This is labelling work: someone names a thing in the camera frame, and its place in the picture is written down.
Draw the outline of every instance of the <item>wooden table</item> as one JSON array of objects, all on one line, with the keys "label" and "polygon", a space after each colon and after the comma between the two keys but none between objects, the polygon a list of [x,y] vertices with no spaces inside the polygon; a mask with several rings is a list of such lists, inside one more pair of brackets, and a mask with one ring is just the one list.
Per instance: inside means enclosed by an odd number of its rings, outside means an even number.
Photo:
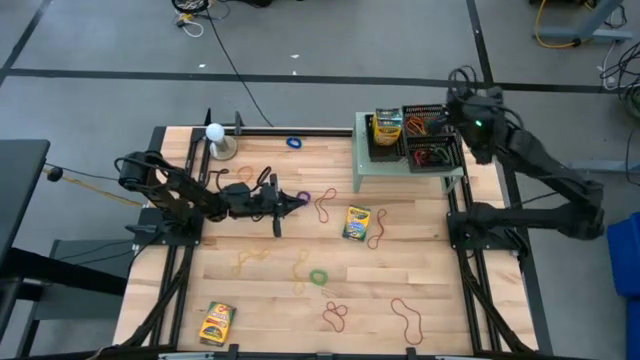
[{"label": "wooden table", "polygon": [[[190,133],[189,127],[166,129],[162,154],[170,163],[184,166]],[[418,354],[472,353],[458,260],[445,223],[448,201],[440,179],[366,178],[360,192],[354,194],[350,138],[306,137],[300,150],[288,148],[282,136],[236,139],[237,156],[224,163],[212,161],[209,166],[231,171],[223,176],[222,184],[246,177],[244,171],[236,174],[243,166],[253,168],[253,183],[270,165],[288,194],[308,191],[313,200],[334,187],[337,197],[324,202],[328,223],[320,223],[316,209],[309,205],[282,221],[280,239],[273,238],[270,218],[257,223],[251,219],[206,221],[191,267],[180,350],[220,351],[236,343],[243,352],[404,354],[411,346],[403,335],[405,320],[390,306],[391,299],[398,297],[422,316],[424,341],[415,346]],[[466,159],[474,199],[502,206],[495,167],[475,165],[468,153]],[[341,237],[350,204],[370,208],[374,214],[387,210],[382,220],[385,233],[377,250]],[[374,220],[369,234],[379,231]],[[270,251],[264,260],[249,259],[239,275],[232,272],[240,252],[264,249]],[[298,267],[297,275],[305,282],[296,291],[292,267],[303,251],[309,257]],[[138,256],[114,343],[127,339],[156,302],[166,253],[164,246],[149,246]],[[517,259],[507,251],[487,251],[485,258],[496,307],[523,342],[537,348]],[[308,281],[312,269],[328,272],[324,287]],[[231,336],[222,349],[199,343],[198,331],[211,301],[238,308]],[[342,333],[322,317],[328,301],[348,307]],[[484,314],[477,302],[476,307],[483,345],[489,348]],[[172,308],[170,304],[165,319],[171,319]],[[419,336],[417,315],[406,314],[408,336],[415,341]],[[327,317],[339,321],[333,314]],[[168,339],[169,323],[165,321],[161,343]]]}]

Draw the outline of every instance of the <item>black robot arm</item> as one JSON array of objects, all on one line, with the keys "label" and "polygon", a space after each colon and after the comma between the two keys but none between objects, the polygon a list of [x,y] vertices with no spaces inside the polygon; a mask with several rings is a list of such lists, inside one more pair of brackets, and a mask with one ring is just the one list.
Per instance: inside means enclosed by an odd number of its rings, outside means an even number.
[{"label": "black robot arm", "polygon": [[581,240],[602,235],[602,184],[584,180],[564,167],[533,134],[507,119],[507,113],[515,114],[503,105],[500,88],[489,89],[487,96],[481,96],[465,82],[448,90],[445,115],[431,129],[454,126],[477,163],[487,164],[495,157],[505,168],[542,181],[569,202],[555,209],[496,209],[486,203],[473,203],[467,212],[453,214],[451,221],[476,233],[496,226],[524,226],[556,229]]},{"label": "black robot arm", "polygon": [[[155,151],[131,153],[116,160],[116,168],[120,172],[120,185],[143,194],[160,209],[165,220],[164,230],[170,232],[188,231],[200,215],[213,222],[227,216],[234,219],[251,217],[258,221],[270,215],[273,216],[274,235],[280,237],[280,218],[306,204],[304,200],[278,190],[275,174],[271,175],[269,183],[264,181],[271,171],[269,167],[255,188],[236,183],[219,189],[218,193],[207,190],[184,169],[169,164]],[[158,172],[166,178],[164,182],[158,179]]]}]

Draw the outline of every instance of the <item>white ball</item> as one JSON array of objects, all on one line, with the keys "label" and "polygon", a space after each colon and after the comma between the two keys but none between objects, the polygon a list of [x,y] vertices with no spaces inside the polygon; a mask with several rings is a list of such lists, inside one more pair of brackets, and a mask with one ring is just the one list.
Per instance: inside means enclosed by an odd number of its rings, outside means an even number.
[{"label": "white ball", "polygon": [[211,124],[207,126],[207,139],[211,141],[220,141],[224,138],[224,128],[220,124]]}]

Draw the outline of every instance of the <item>black container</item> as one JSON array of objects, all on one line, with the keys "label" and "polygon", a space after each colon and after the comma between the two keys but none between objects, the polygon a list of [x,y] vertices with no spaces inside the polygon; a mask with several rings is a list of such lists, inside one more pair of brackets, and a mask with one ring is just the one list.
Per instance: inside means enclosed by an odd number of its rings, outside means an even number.
[{"label": "black container", "polygon": [[372,162],[393,162],[405,157],[404,142],[396,141],[391,146],[378,146],[373,140],[373,115],[365,115],[367,125],[367,147],[369,148],[369,159]]},{"label": "black container", "polygon": [[407,121],[419,117],[425,124],[444,114],[442,105],[411,105],[402,107],[404,128],[402,139],[411,172],[451,171],[462,166],[460,138],[455,130],[446,126],[439,134],[412,135],[407,131]]}]

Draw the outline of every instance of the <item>gray floor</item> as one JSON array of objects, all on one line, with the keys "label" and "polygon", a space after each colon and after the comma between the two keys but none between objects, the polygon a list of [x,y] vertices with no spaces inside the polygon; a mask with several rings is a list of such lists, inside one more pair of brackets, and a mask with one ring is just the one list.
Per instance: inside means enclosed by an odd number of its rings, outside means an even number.
[{"label": "gray floor", "polygon": [[[496,81],[599,84],[596,66],[608,47],[540,49],[530,38],[535,8],[525,0],[476,0]],[[0,62],[10,54],[39,0],[0,0]],[[230,3],[219,32],[244,74],[445,79],[455,66],[479,70],[465,0],[277,0],[256,10]],[[629,28],[640,34],[629,2]],[[575,21],[580,10],[550,8],[543,23]],[[171,24],[168,1],[54,0],[14,68],[84,71],[231,73],[210,28],[198,39]],[[630,44],[615,50],[617,59]],[[440,103],[444,89],[428,87],[250,83],[275,125],[347,126],[356,111]],[[508,106],[563,161],[623,159],[632,122],[615,96],[508,92]],[[239,110],[262,125],[239,83],[8,77],[0,87],[0,138],[47,138],[48,160],[115,175],[113,159],[145,149],[157,125],[198,124],[206,109],[226,122]],[[633,145],[631,154],[638,154]],[[587,174],[605,184],[607,221],[629,216],[640,200],[623,177]],[[107,191],[141,200],[116,184]],[[544,186],[519,180],[523,198]],[[549,206],[548,199],[532,206]],[[16,245],[48,254],[53,239],[127,238],[123,226],[138,210],[67,183],[38,184]],[[532,231],[542,297],[558,355],[625,358],[624,302],[613,289],[606,240],[578,242]],[[19,304],[0,356],[13,355],[28,313]],[[43,325],[36,354],[108,345],[113,320]],[[69,336],[82,341],[68,341]]]}]

